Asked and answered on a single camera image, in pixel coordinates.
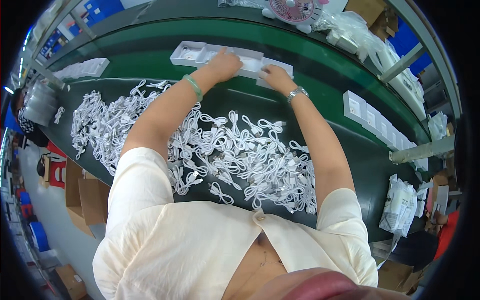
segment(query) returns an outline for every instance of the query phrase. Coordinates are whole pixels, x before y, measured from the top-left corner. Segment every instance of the floor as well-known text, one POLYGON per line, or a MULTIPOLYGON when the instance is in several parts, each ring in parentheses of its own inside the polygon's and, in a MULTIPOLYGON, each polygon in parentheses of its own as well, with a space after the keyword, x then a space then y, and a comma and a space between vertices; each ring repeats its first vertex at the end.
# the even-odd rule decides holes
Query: floor
POLYGON ((75 227, 65 207, 64 189, 45 189, 38 183, 36 165, 44 148, 31 144, 19 150, 20 169, 25 189, 30 194, 34 213, 47 233, 50 248, 57 251, 62 264, 71 264, 84 280, 87 293, 95 300, 104 299, 96 286, 92 260, 100 243, 75 227))

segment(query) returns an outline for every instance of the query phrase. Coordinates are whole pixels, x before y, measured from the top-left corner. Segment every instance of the jade bangle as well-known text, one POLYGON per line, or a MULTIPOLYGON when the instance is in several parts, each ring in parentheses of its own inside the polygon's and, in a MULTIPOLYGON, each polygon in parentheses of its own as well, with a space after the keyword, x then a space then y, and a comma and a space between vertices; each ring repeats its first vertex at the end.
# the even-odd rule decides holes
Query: jade bangle
POLYGON ((185 74, 183 79, 186 79, 192 85, 195 94, 197 94, 197 101, 201 102, 204 99, 204 95, 202 94, 202 90, 198 87, 195 79, 193 79, 189 74, 185 74))

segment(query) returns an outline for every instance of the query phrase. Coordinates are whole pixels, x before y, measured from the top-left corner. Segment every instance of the woman's left hand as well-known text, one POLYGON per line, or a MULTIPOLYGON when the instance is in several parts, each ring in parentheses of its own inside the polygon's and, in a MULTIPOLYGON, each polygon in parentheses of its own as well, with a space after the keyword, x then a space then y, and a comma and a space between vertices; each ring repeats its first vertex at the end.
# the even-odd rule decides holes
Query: woman's left hand
POLYGON ((227 47, 223 47, 205 66, 217 79, 217 82, 224 82, 232 78, 243 66, 243 62, 237 55, 233 53, 225 54, 226 50, 227 47))

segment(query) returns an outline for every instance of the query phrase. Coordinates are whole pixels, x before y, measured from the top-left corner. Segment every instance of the woman's arm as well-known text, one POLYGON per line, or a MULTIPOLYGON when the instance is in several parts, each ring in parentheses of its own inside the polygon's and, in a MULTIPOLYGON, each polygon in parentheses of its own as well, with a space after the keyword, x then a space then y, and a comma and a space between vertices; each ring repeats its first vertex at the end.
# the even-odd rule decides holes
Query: woman's arm
MULTIPOLYGON (((190 74, 203 95, 215 84, 232 78, 243 65, 238 56, 225 54, 225 50, 223 48, 206 66, 190 74)), ((197 95, 187 80, 174 84, 158 96, 135 122, 121 155, 130 149, 146 147, 167 160, 167 141, 196 102, 197 95)))
MULTIPOLYGON (((259 75, 285 97, 297 88, 281 67, 264 66, 259 75)), ((322 202, 330 192, 340 188, 355 191, 350 167, 335 133, 310 99, 304 94, 297 94, 291 105, 312 158, 317 211, 320 211, 322 202)))

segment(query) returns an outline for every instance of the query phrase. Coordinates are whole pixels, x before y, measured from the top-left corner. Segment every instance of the cream blouse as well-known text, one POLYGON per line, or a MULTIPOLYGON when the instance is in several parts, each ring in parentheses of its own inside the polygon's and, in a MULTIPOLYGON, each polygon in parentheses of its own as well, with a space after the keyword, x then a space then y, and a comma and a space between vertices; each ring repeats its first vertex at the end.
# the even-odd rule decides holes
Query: cream blouse
POLYGON ((93 259, 106 299, 221 299, 262 230, 287 272, 339 271, 376 287, 367 229, 356 194, 338 189, 324 200, 317 228, 211 201, 174 203, 162 156, 125 153, 108 197, 105 238, 93 259))

